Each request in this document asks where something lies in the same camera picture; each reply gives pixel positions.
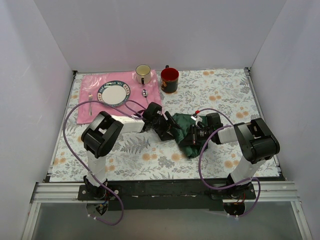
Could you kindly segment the dark green cloth napkin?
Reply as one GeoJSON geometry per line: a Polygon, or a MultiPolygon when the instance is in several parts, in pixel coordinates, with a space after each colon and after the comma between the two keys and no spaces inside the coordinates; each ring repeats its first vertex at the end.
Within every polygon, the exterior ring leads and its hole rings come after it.
{"type": "Polygon", "coordinates": [[[175,122],[181,127],[181,129],[171,128],[170,133],[173,135],[175,142],[178,144],[179,149],[184,153],[188,158],[196,158],[200,155],[201,149],[206,142],[206,138],[200,141],[197,141],[196,145],[189,144],[187,141],[187,145],[181,145],[184,141],[184,138],[191,132],[190,127],[195,123],[195,121],[191,118],[190,114],[183,113],[175,113],[172,118],[175,122]]]}

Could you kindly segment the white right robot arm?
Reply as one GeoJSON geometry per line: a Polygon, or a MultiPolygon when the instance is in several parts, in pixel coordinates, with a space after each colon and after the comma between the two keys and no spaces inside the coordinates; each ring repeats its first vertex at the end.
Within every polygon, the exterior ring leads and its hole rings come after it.
{"type": "Polygon", "coordinates": [[[242,157],[237,167],[228,175],[224,186],[209,186],[214,195],[237,199],[251,188],[257,170],[280,151],[280,144],[262,118],[250,122],[224,126],[218,113],[205,116],[202,123],[197,113],[191,116],[186,136],[178,142],[180,147],[193,147],[202,154],[209,140],[217,145],[237,142],[242,157]]]}

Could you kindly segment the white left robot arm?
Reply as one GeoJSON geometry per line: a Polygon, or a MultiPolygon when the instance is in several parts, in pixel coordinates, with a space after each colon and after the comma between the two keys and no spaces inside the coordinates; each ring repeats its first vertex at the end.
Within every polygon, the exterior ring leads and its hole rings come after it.
{"type": "Polygon", "coordinates": [[[81,135],[87,153],[88,168],[84,177],[86,192],[95,200],[106,196],[103,185],[107,182],[105,166],[107,154],[114,147],[121,133],[143,133],[153,129],[162,141],[172,140],[171,129],[181,130],[180,125],[168,111],[151,102],[146,109],[139,110],[133,118],[119,120],[106,111],[101,111],[81,135]]]}

